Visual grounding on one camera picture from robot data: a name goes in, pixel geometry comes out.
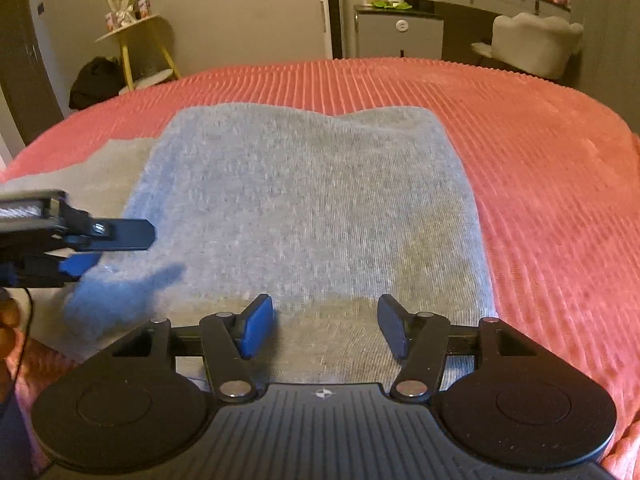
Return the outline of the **person left hand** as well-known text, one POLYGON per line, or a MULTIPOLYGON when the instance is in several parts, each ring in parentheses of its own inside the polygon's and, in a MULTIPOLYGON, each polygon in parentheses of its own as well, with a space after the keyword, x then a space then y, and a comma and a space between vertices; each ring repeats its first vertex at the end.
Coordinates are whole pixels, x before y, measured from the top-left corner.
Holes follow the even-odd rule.
POLYGON ((11 374, 6 359, 15 348, 15 330, 21 323, 21 310, 18 303, 5 290, 1 289, 0 299, 0 396, 1 401, 11 389, 11 374))

